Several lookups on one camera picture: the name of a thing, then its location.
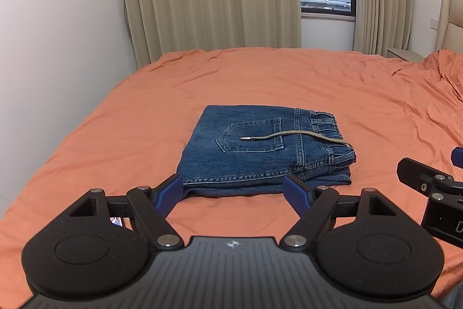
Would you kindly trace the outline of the blue denim jeans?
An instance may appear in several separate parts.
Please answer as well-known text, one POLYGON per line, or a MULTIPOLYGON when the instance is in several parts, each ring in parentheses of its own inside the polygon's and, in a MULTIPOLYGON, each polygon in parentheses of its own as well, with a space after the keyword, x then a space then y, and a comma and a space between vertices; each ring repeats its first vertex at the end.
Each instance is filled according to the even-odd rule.
POLYGON ((335 117, 259 105, 207 106, 177 173, 185 198, 279 194, 294 175, 311 187, 351 183, 356 155, 335 117))

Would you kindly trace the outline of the beige upholstered headboard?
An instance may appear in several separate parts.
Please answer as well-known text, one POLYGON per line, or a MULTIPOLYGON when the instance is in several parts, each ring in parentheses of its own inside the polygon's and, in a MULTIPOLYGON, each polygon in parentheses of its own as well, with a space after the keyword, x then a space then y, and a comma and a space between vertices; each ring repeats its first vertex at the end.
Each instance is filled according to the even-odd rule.
POLYGON ((442 0, 435 51, 463 52, 463 0, 442 0))

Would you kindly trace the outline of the white wall socket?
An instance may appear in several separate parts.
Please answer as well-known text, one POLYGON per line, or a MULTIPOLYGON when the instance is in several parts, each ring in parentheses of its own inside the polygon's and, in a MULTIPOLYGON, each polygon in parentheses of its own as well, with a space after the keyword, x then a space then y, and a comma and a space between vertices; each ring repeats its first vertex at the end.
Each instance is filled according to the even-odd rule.
POLYGON ((435 18, 430 19, 430 28, 434 31, 437 31, 439 27, 439 20, 435 18))

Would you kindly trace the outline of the beige nightstand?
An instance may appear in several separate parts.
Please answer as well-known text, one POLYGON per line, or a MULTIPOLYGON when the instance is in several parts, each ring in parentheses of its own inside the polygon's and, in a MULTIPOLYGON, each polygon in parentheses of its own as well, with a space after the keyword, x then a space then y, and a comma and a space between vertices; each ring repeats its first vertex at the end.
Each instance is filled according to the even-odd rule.
POLYGON ((414 52, 413 50, 401 50, 397 48, 389 48, 387 51, 387 57, 399 58, 412 63, 422 63, 425 59, 422 55, 414 52))

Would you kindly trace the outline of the black smartphone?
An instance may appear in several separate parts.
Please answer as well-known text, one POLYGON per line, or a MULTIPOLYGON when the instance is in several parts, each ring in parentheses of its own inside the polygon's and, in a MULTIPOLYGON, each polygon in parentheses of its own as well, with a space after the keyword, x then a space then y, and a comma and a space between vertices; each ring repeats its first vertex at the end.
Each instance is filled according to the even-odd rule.
POLYGON ((116 226, 124 227, 124 223, 121 217, 111 217, 110 222, 116 226))

